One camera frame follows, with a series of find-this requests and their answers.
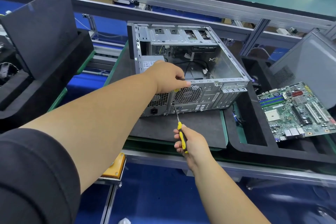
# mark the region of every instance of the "green circuit board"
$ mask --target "green circuit board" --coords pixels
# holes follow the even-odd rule
[[[336,122],[304,82],[258,95],[277,142],[336,132]]]

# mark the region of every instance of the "hand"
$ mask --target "hand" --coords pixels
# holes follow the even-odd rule
[[[158,60],[149,67],[143,75],[149,76],[157,84],[158,93],[168,93],[174,89],[189,87],[191,82],[178,80],[184,79],[184,73],[181,68],[172,63]]]
[[[209,150],[209,146],[205,138],[196,131],[187,128],[182,124],[182,131],[187,137],[188,153],[185,154],[182,149],[182,142],[177,141],[174,145],[176,151],[181,153],[187,160],[188,167],[195,174],[198,168],[206,166],[209,162],[214,160]],[[180,139],[179,131],[174,129],[174,138]]]

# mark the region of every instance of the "forearm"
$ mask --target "forearm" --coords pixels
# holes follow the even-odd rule
[[[231,177],[212,158],[195,172],[195,182],[212,224],[270,224]]]
[[[157,91],[144,74],[91,92],[25,124],[59,141],[73,159],[81,192],[120,153],[132,127]]]

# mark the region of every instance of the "yellow pedal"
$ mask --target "yellow pedal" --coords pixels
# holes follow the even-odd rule
[[[124,167],[125,154],[119,153],[113,164],[103,173],[102,177],[120,179]]]

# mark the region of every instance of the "blue floor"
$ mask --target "blue floor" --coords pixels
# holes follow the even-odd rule
[[[209,223],[193,177],[181,170],[127,163],[109,224],[128,218],[132,224]],[[238,185],[272,224],[335,224],[317,213],[336,211],[336,189],[283,184],[247,190]],[[93,185],[82,196],[78,223],[100,223],[108,186]]]

